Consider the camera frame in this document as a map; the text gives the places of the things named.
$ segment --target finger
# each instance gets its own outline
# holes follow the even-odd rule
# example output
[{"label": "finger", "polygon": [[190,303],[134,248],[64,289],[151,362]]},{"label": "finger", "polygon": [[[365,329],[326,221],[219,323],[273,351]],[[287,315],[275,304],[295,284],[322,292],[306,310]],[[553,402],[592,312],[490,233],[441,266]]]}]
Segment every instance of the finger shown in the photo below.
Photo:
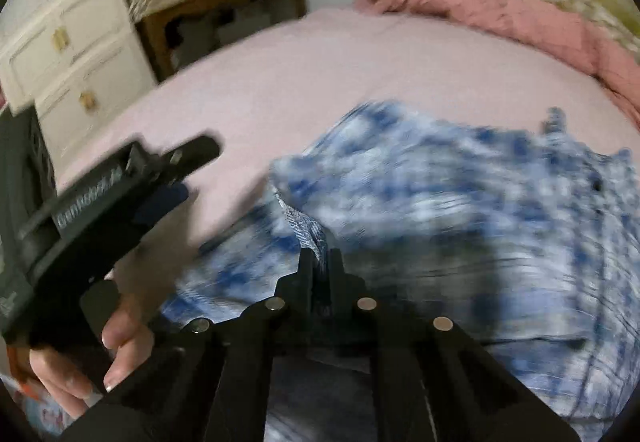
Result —
[{"label": "finger", "polygon": [[110,350],[123,346],[142,326],[142,310],[135,297],[125,295],[102,329],[102,344]]},{"label": "finger", "polygon": [[50,346],[32,350],[29,360],[33,373],[43,384],[45,381],[50,382],[81,400],[88,398],[94,391],[91,381],[82,375],[76,365]]},{"label": "finger", "polygon": [[154,347],[154,335],[145,326],[141,326],[132,339],[118,349],[116,358],[104,376],[104,388],[107,392],[123,382],[129,374],[145,362]]},{"label": "finger", "polygon": [[80,417],[88,409],[88,406],[83,400],[71,395],[46,379],[41,379],[41,381],[53,400],[71,415],[72,418],[76,419]]}]

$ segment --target pink blanket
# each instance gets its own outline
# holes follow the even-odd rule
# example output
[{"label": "pink blanket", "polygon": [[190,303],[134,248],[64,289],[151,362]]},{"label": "pink blanket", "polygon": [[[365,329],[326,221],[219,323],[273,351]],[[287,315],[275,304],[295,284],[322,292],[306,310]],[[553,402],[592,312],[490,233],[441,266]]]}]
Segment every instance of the pink blanket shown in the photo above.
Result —
[{"label": "pink blanket", "polygon": [[542,0],[355,0],[376,13],[436,15],[532,45],[596,77],[640,130],[640,66],[581,15]]}]

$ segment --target brass drawer handle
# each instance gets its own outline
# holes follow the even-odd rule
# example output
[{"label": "brass drawer handle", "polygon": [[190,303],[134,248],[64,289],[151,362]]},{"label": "brass drawer handle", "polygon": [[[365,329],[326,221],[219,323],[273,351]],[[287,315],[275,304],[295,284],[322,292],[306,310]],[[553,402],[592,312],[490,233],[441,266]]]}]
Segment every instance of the brass drawer handle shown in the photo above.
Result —
[{"label": "brass drawer handle", "polygon": [[66,33],[65,28],[57,28],[53,32],[53,45],[58,52],[62,52],[69,46],[69,35]]},{"label": "brass drawer handle", "polygon": [[85,90],[80,95],[80,104],[87,112],[93,112],[98,108],[98,100],[95,98],[95,93],[91,90]]}]

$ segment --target blue and white fabric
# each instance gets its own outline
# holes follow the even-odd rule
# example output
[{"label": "blue and white fabric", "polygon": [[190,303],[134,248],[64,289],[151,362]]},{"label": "blue and white fabric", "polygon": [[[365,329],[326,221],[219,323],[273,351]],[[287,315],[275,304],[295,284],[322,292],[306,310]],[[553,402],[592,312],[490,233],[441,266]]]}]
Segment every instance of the blue and white fabric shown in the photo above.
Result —
[{"label": "blue and white fabric", "polygon": [[594,441],[640,374],[639,204],[630,152],[593,153],[558,109],[532,135],[368,103],[273,162],[263,198],[162,313],[234,317],[296,270],[300,247],[322,267],[328,231],[377,298],[451,317]]}]

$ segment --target white dresser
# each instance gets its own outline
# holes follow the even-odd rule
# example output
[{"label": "white dresser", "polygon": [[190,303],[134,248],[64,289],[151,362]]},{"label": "white dresser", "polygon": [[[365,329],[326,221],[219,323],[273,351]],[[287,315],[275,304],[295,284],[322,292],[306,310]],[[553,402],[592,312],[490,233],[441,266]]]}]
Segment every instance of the white dresser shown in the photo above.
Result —
[{"label": "white dresser", "polygon": [[8,0],[0,85],[15,114],[34,104],[54,167],[156,81],[125,0]]}]

